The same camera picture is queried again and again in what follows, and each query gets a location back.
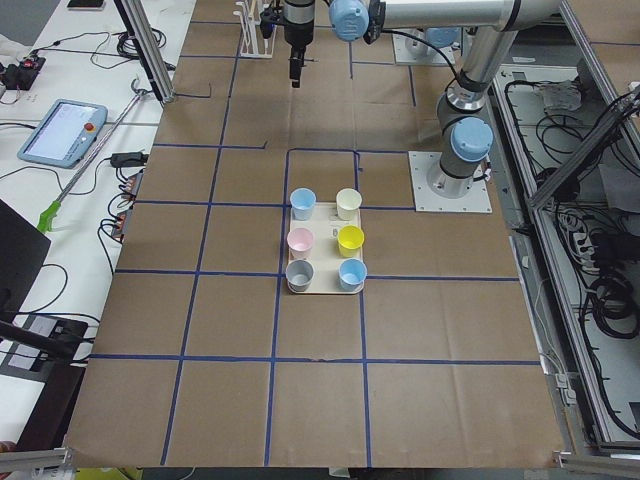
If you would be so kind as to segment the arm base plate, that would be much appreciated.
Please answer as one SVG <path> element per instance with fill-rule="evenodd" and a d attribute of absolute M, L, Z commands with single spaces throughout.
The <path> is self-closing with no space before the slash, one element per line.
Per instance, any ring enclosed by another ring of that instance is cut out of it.
<path fill-rule="evenodd" d="M 411 175 L 415 210 L 417 212 L 491 214 L 492 206 L 486 182 L 474 181 L 481 174 L 477 167 L 470 180 L 462 183 L 466 192 L 459 191 L 461 197 L 449 198 L 442 195 L 456 183 L 447 182 L 440 172 L 440 152 L 409 151 L 409 171 Z"/>
<path fill-rule="evenodd" d="M 419 39 L 425 40 L 426 29 L 428 28 L 400 29 L 400 32 L 404 32 L 404 33 L 413 35 Z M 443 53 L 451 63 L 455 62 L 454 53 L 453 53 L 454 44 L 452 45 L 451 54 Z M 429 55 L 428 54 L 429 46 L 421 42 L 412 40 L 402 35 L 394 34 L 393 45 L 394 45 L 395 62 L 399 65 L 426 65 L 426 66 L 442 66 L 442 67 L 447 66 L 447 63 L 444 60 L 444 58 L 438 53 L 436 55 Z"/>

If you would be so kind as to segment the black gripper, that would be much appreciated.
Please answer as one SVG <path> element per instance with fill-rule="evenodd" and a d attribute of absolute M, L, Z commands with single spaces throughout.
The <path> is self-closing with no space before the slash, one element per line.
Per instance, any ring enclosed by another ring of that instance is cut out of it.
<path fill-rule="evenodd" d="M 283 6 L 285 40 L 291 46 L 307 46 L 313 40 L 315 21 L 314 0 L 285 0 Z M 306 47 L 291 47 L 289 79 L 293 88 L 299 88 L 305 66 Z"/>

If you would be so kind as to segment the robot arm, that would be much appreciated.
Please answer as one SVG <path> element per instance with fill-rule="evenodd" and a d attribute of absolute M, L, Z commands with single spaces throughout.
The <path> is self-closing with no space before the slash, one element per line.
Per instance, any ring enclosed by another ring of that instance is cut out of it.
<path fill-rule="evenodd" d="M 478 117 L 485 93 L 517 36 L 556 13 L 556 1 L 332 1 L 329 19 L 345 42 L 371 44 L 395 29 L 474 27 L 471 49 L 439 100 L 443 151 L 427 174 L 429 187 L 461 198 L 493 144 L 491 128 Z"/>
<path fill-rule="evenodd" d="M 459 36 L 459 27 L 428 28 L 425 30 L 425 40 L 431 44 L 428 48 L 429 55 L 436 55 L 436 50 L 442 53 L 451 54 L 452 45 Z"/>

